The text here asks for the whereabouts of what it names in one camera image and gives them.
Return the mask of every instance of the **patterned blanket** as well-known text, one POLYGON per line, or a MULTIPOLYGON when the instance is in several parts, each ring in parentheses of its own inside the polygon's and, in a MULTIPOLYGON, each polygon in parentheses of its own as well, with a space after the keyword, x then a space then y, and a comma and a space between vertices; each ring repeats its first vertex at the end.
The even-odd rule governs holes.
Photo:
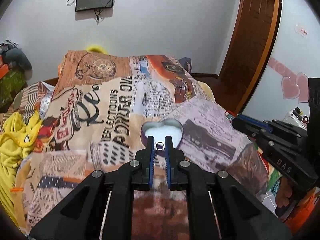
MULTIPOLYGON (((189 160, 207 171, 227 170, 263 200, 270 167, 174 58, 69 51, 60 67, 34 153, 16 178, 21 190, 14 192, 14 206, 23 232, 93 170, 116 170, 132 160, 144 148, 142 124, 165 118, 183 125, 180 149, 189 160)), ((167 189, 160 154, 155 165, 153 189, 134 195, 132 239, 188 239, 185 192, 167 189)))

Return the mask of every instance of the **white powder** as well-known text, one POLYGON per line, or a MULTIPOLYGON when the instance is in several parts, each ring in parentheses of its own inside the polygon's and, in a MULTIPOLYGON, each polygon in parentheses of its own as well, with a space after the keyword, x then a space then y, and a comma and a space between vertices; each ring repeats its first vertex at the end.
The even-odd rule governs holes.
POLYGON ((167 135, 171 135, 173 147, 176 148, 182 138, 182 131, 170 125, 164 125, 161 127, 152 127, 146 130, 146 137, 153 136, 155 142, 164 142, 167 135))

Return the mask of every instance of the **pink heart sticker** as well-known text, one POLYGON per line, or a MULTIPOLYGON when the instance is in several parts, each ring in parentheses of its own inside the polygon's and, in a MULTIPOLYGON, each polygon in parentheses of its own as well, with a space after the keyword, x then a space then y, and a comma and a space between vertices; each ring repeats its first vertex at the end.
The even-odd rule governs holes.
POLYGON ((300 88, 293 84, 289 77, 284 77, 281 81, 281 87, 284 99, 297 98, 300 95, 300 88))
POLYGON ((300 95, 298 96, 298 103, 307 103, 309 99, 308 77, 305 73, 298 73, 296 84, 299 86, 300 95))

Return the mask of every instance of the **door frame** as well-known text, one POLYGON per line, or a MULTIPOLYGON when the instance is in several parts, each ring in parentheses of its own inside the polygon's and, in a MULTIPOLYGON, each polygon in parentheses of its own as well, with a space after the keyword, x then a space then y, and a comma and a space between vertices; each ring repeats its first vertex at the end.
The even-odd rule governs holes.
MULTIPOLYGON (((239 23, 240 23, 240 18, 241 18, 241 13, 242 13, 242 7, 243 7, 243 3, 244 0, 240 0, 240 5, 239 5, 239 10, 238 10, 238 14, 237 14, 237 20, 236 20, 236 24, 235 24, 235 28, 233 30, 233 34, 231 37, 231 41, 230 41, 230 45, 228 48, 228 52, 226 54, 224 63, 222 65, 222 69, 220 71, 219 76, 221 77, 222 74, 226 71, 226 62, 231 54, 231 49, 234 43, 234 40, 236 39, 236 35, 238 32, 238 27, 239 27, 239 23)), ((253 78, 251 79, 251 82, 246 90, 246 92, 244 93, 244 95, 242 96, 240 102, 238 103, 236 110, 235 110, 235 114, 238 114, 240 112, 242 112, 245 108, 245 106, 248 104, 251 96, 253 95, 261 77, 262 74, 265 70, 265 68, 267 67, 273 46, 275 44, 276 41, 276 36, 278 34, 278 29, 279 29, 279 24, 280 24, 280 17, 281 17, 281 11, 282 11, 282 0, 275 0, 274 3, 274 8, 273 8, 273 15, 272 15, 272 20, 271 20, 271 27, 270 27, 270 31, 268 34, 268 38, 267 38, 267 42, 265 45, 265 48, 263 50, 262 56, 260 58, 259 64, 257 66, 257 69, 253 75, 253 78)))

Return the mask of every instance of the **heart-shaped tin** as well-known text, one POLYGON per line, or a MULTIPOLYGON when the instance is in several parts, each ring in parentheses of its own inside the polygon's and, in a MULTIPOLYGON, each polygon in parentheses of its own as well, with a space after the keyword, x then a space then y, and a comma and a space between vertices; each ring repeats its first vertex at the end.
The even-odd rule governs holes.
POLYGON ((183 126, 175 119, 164 119, 159 122, 145 122, 141 127, 141 142, 146 147, 148 136, 155 138, 155 147, 158 155, 164 157, 164 139, 171 135, 174 148, 179 148, 183 139, 183 126))

